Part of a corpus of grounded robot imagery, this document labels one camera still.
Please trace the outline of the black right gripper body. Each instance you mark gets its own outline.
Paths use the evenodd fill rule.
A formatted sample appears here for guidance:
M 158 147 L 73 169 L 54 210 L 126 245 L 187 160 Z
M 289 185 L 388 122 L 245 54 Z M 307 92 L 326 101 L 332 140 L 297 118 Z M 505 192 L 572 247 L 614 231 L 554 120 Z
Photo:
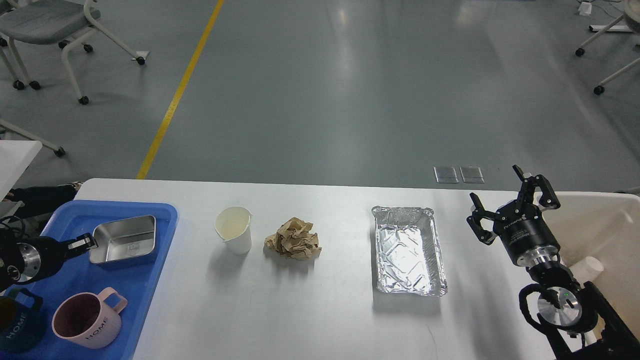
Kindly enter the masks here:
M 551 262 L 562 248 L 534 203 L 513 200 L 496 211 L 493 232 L 519 267 L 535 267 Z

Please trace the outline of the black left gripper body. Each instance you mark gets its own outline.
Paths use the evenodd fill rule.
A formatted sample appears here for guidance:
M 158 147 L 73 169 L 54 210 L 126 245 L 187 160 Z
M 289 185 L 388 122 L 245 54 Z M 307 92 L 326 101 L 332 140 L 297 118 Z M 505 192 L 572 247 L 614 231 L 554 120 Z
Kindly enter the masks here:
M 55 275 L 62 268 L 67 243 L 39 236 L 18 241 L 17 248 L 23 258 L 18 282 L 35 282 Z

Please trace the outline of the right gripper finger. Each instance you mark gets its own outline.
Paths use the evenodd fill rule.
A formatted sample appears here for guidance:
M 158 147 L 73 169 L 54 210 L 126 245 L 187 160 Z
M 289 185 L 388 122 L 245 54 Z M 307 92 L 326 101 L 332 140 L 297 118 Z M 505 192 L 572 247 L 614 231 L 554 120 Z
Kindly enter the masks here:
M 482 220 L 496 222 L 502 219 L 502 215 L 498 212 L 486 210 L 477 194 L 470 193 L 470 198 L 472 202 L 472 209 L 471 215 L 466 219 L 467 224 L 470 226 L 478 241 L 489 246 L 494 243 L 494 240 L 498 235 L 494 233 L 494 231 L 486 230 L 482 226 Z
M 513 203 L 516 215 L 541 215 L 546 210 L 557 210 L 561 207 L 559 198 L 551 183 L 542 175 L 524 173 L 518 165 L 512 166 L 521 187 Z

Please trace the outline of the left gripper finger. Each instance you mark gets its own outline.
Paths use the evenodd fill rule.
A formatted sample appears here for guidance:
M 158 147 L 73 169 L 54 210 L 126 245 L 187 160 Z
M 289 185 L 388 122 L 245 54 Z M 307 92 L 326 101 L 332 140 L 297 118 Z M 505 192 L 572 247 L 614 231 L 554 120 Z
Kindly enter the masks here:
M 91 249 L 99 247 L 98 242 L 91 233 L 84 233 L 75 239 L 64 241 L 65 253 L 64 260 L 70 260 L 83 255 Z

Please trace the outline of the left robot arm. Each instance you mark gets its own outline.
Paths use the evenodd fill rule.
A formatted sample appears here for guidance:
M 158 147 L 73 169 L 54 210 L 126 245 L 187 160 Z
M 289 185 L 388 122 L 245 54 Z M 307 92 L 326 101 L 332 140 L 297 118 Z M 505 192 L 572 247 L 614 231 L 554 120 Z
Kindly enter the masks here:
M 0 241 L 1 291 L 53 277 L 67 261 L 98 247 L 98 241 L 90 233 L 64 241 L 46 235 L 27 237 L 22 218 L 4 216 Z

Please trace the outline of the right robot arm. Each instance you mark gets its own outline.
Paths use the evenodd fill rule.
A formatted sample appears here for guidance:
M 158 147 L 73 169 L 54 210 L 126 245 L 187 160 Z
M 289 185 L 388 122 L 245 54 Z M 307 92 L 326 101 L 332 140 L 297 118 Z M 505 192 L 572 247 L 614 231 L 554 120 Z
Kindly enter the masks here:
M 481 243 L 500 239 L 512 264 L 531 277 L 518 293 L 526 323 L 546 337 L 558 360 L 637 360 L 638 338 L 601 290 L 592 281 L 581 284 L 562 264 L 562 246 L 543 218 L 544 211 L 561 207 L 551 183 L 512 168 L 521 182 L 517 197 L 491 211 L 470 193 L 466 221 Z

